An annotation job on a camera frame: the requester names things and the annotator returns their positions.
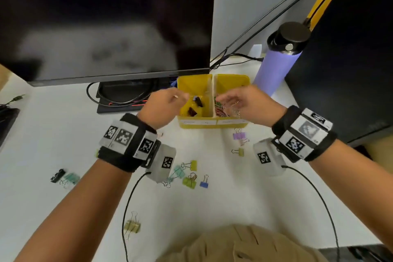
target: white desk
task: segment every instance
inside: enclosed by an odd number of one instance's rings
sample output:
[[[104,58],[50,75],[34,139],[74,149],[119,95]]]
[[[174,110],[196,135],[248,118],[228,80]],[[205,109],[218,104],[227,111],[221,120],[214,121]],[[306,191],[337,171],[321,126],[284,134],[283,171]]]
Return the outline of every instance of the white desk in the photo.
[[[244,74],[253,80],[258,68],[259,63],[251,61],[215,72]],[[22,112],[0,152],[0,253],[4,262],[13,261],[66,195],[67,190],[51,183],[50,177],[60,168],[82,176],[95,161],[98,141],[108,125],[121,116],[98,115],[97,105],[86,96],[86,85],[31,88],[13,77],[0,94],[0,102],[22,92],[29,94],[16,104],[22,106]],[[285,83],[273,98],[285,106],[295,104]],[[197,160],[197,183],[208,174],[209,188],[197,186],[191,190],[181,180],[175,180],[167,189],[143,179],[127,213],[131,218],[131,211],[137,211],[141,222],[140,232],[127,241],[130,261],[153,261],[173,243],[232,223],[277,230],[316,248],[335,247],[326,210],[307,181],[291,170],[276,178],[261,172],[252,145],[273,137],[269,128],[249,124],[244,129],[250,142],[244,147],[243,158],[231,153],[238,148],[232,138],[233,129],[183,130],[175,119],[162,131],[162,142],[177,149],[174,165]],[[379,242],[306,162],[287,163],[303,172],[321,192],[335,222],[340,246]],[[131,189],[144,170],[140,168],[133,175],[95,262],[125,261],[121,220]]]

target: water bottle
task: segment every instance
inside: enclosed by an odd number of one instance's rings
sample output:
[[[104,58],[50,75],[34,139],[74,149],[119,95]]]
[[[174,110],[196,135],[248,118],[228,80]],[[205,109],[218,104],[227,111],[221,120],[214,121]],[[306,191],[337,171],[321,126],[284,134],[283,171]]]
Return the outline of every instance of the water bottle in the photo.
[[[282,24],[268,37],[269,50],[253,84],[271,96],[299,58],[310,36],[310,30],[299,22]]]

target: monitor base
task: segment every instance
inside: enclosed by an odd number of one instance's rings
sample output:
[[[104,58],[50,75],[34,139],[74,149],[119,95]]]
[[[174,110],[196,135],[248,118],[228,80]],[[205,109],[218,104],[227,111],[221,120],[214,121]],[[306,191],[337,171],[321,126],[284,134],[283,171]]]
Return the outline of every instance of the monitor base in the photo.
[[[116,102],[126,102],[139,96],[143,93],[143,96],[147,96],[150,92],[154,92],[160,89],[166,89],[171,86],[171,82],[176,80],[177,77],[164,77],[164,78],[152,78],[152,79],[139,79],[139,80],[124,80],[124,81],[111,81],[101,82],[98,86],[96,97],[100,99],[100,104],[109,105],[109,101],[105,100],[101,96],[107,99],[111,99]],[[98,114],[107,113],[124,113],[130,111],[139,111],[143,108],[146,101],[134,103],[126,107],[105,107],[98,105]]]

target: computer monitor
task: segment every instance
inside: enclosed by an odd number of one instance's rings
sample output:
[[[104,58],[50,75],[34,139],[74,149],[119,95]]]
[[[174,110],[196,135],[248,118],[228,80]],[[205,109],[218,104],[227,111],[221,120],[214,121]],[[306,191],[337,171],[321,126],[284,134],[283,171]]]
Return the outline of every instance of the computer monitor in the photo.
[[[0,64],[32,86],[209,72],[214,0],[0,1]]]

